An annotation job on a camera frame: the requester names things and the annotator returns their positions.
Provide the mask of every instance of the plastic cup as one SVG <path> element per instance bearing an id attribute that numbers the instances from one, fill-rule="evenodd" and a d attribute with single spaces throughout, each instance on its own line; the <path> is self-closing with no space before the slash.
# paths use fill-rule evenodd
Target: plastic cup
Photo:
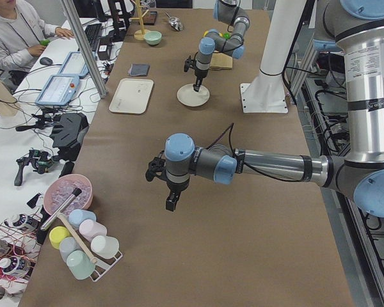
<path id="1" fill-rule="evenodd" d="M 60 249 L 61 257 L 64 260 L 64 262 L 67 262 L 68 256 L 70 256 L 70 254 L 73 251 L 77 251 L 77 250 L 82 251 L 80 245 L 73 237 L 67 237 L 64 240 L 62 240 L 62 242 L 60 243 L 59 249 Z"/>
<path id="2" fill-rule="evenodd" d="M 107 228 L 92 219 L 86 219 L 79 225 L 79 233 L 91 242 L 98 235 L 107 235 Z"/>
<path id="3" fill-rule="evenodd" d="M 67 266 L 77 279 L 86 279 L 95 270 L 95 264 L 90 261 L 83 251 L 73 251 L 69 254 Z"/>
<path id="4" fill-rule="evenodd" d="M 91 241 L 91 250 L 105 259 L 113 258 L 120 248 L 120 243 L 114 237 L 98 235 Z"/>
<path id="5" fill-rule="evenodd" d="M 83 209 L 75 209 L 68 216 L 68 221 L 75 229 L 78 229 L 79 225 L 81 225 L 81 223 L 86 219 L 92 219 L 93 221 L 96 221 L 97 216 L 94 212 Z"/>
<path id="6" fill-rule="evenodd" d="M 50 231 L 50 243 L 55 249 L 59 249 L 60 243 L 67 237 L 71 237 L 71 233 L 64 226 L 54 227 Z"/>

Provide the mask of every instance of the computer mouse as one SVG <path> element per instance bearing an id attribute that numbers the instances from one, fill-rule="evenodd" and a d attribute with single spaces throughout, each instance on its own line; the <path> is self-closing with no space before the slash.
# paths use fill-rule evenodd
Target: computer mouse
<path id="1" fill-rule="evenodd" d="M 41 65 L 52 65 L 52 59 L 51 58 L 46 58 L 45 56 L 40 59 L 40 64 Z"/>

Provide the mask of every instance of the mint green bowl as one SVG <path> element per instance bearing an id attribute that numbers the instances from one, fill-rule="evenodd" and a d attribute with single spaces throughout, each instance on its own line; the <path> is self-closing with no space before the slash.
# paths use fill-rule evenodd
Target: mint green bowl
<path id="1" fill-rule="evenodd" d="M 161 42 L 162 34 L 161 32 L 158 32 L 158 31 L 149 31 L 144 34 L 143 39 L 149 45 L 154 46 Z"/>

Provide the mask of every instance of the pink bowl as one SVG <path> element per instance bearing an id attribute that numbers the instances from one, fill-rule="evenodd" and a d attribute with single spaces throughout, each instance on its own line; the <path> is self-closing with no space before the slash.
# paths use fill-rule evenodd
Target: pink bowl
<path id="1" fill-rule="evenodd" d="M 84 175 L 69 174 L 49 186 L 44 194 L 44 210 L 52 215 L 76 187 L 80 188 L 82 193 L 64 209 L 63 213 L 68 216 L 74 209 L 88 209 L 93 198 L 91 182 Z"/>

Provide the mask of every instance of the wooden handle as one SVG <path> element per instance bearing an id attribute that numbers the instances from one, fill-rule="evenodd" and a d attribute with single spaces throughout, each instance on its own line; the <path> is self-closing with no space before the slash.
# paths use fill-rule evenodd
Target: wooden handle
<path id="1" fill-rule="evenodd" d="M 88 258 L 90 259 L 90 261 L 93 263 L 93 264 L 96 264 L 97 263 L 97 258 L 94 257 L 94 255 L 92 254 L 92 252 L 90 251 L 90 249 L 87 247 L 87 245 L 85 245 L 85 243 L 83 242 L 83 240 L 81 240 L 80 236 L 78 235 L 78 233 L 74 230 L 74 228 L 71 226 L 70 222 L 67 220 L 67 218 L 65 217 L 64 214 L 62 213 L 59 213 L 57 215 L 57 217 L 60 219 L 61 222 L 63 222 L 64 226 L 66 229 L 68 229 L 68 231 L 71 233 L 71 235 L 73 236 L 73 238 L 75 238 L 75 240 L 77 241 L 77 243 L 80 245 L 80 247 L 83 249 L 84 253 L 88 256 Z"/>

